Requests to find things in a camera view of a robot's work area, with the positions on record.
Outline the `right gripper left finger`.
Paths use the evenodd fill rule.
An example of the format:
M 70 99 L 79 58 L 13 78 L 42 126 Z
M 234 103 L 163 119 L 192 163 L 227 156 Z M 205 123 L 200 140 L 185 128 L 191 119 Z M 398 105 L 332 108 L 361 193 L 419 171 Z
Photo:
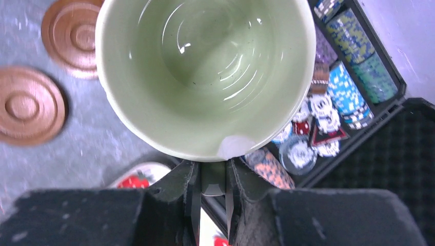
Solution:
M 1 223 L 1 245 L 198 245 L 200 166 L 146 189 L 34 190 Z

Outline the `wooden coaster two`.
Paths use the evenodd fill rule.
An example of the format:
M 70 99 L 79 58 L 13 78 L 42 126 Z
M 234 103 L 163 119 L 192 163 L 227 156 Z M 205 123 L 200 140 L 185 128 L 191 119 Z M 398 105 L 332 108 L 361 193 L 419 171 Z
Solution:
M 76 78 L 97 79 L 95 25 L 101 0 L 55 1 L 46 11 L 41 36 L 48 55 Z

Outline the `light green mug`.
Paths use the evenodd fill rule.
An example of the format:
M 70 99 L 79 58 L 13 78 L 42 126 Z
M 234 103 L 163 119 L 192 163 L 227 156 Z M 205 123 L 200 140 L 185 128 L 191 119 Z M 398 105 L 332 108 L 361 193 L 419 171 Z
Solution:
M 311 84 L 316 34 L 307 1 L 104 1 L 97 73 L 122 123 L 225 188 L 224 163 L 269 143 Z

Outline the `wooden coaster three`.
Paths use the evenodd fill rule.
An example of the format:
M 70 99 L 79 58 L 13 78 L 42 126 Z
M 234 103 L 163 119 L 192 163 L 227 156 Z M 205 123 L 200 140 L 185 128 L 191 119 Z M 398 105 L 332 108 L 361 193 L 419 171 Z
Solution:
M 30 67 L 1 67 L 1 141 L 34 146 L 55 138 L 65 123 L 65 99 L 56 83 Z

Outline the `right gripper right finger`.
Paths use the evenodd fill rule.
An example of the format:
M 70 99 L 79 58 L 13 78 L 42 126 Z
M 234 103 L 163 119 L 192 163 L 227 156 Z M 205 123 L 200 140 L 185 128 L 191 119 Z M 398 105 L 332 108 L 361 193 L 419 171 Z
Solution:
M 425 245 L 388 190 L 274 187 L 240 159 L 226 163 L 231 245 Z

